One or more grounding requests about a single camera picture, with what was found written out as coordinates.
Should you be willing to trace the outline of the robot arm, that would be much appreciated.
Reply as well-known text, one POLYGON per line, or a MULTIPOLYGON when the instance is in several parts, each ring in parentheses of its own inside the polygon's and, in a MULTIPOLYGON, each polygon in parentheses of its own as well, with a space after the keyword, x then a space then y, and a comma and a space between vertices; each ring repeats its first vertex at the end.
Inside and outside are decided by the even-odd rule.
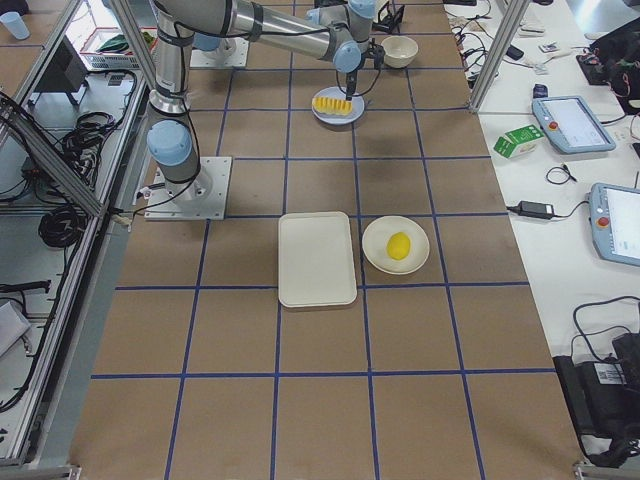
POLYGON ((275 196, 293 191, 347 193, 357 186, 357 162, 347 146, 349 127, 337 126, 338 155, 330 135, 306 113, 293 112, 291 94, 327 77, 325 69, 297 71, 307 56, 325 62, 342 94, 360 96, 357 74, 364 65, 372 20, 362 1, 321 7, 307 19, 289 8, 256 1, 158 1, 156 86, 149 97, 161 120, 188 121, 201 152, 238 154, 230 176, 234 194, 275 196), (247 70, 191 71, 199 40, 247 40, 257 57, 247 70))
POLYGON ((191 20, 194 32, 195 59, 191 66, 204 69, 244 68, 249 42, 247 30, 242 30, 241 16, 245 1, 194 1, 191 20))

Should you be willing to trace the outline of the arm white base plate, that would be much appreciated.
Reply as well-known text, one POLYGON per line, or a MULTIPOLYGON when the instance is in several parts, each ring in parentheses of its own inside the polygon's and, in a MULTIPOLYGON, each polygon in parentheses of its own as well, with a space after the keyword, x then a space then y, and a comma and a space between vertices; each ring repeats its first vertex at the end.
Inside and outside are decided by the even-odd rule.
POLYGON ((196 70, 243 69, 247 64, 249 42, 220 39, 218 43, 195 42, 190 68, 196 70))
POLYGON ((226 212, 231 157, 202 157, 200 172, 189 188, 178 195, 183 186, 167 183, 159 167, 154 183, 163 186, 153 189, 147 196, 148 206, 143 211, 150 221, 223 220, 226 212))

